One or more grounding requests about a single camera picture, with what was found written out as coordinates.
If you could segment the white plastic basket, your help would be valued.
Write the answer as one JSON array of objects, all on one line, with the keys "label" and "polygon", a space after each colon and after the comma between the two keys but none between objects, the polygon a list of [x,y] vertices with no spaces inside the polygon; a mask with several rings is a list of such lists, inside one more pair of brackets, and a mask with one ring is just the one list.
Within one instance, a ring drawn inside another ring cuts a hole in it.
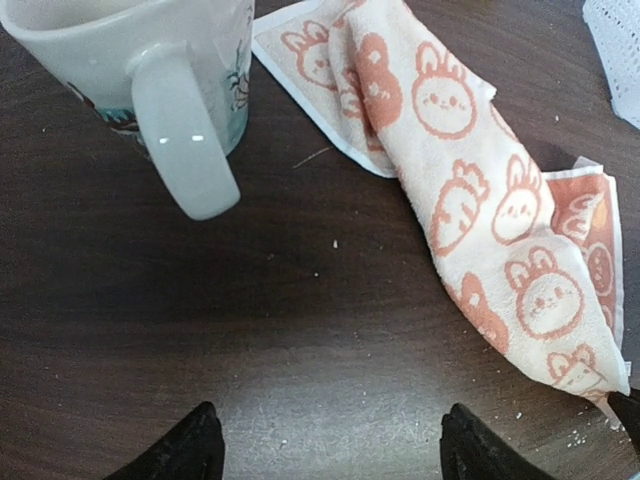
[{"label": "white plastic basket", "polygon": [[605,72],[614,113],[639,128],[639,2],[585,1],[583,19]]}]

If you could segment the orange patterned towel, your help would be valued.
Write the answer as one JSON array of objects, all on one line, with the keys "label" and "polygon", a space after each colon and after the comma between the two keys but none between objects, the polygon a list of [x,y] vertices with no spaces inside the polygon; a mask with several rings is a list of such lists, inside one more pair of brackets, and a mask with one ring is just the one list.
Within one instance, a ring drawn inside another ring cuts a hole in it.
[{"label": "orange patterned towel", "polygon": [[495,88],[402,1],[306,1],[259,18],[255,55],[348,156],[397,178],[445,289],[529,378],[597,402],[628,393],[582,254]]}]

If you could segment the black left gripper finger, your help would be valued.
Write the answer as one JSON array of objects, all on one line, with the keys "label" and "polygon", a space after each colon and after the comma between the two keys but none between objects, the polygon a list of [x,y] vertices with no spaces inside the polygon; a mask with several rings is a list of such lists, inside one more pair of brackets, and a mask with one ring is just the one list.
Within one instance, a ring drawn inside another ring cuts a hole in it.
[{"label": "black left gripper finger", "polygon": [[442,478],[541,479],[554,477],[519,455],[462,403],[442,417]]},{"label": "black left gripper finger", "polygon": [[135,460],[105,477],[117,479],[223,478],[224,438],[214,405],[204,401]]},{"label": "black left gripper finger", "polygon": [[629,395],[612,392],[608,404],[626,429],[635,450],[640,449],[640,392],[632,389]]}]

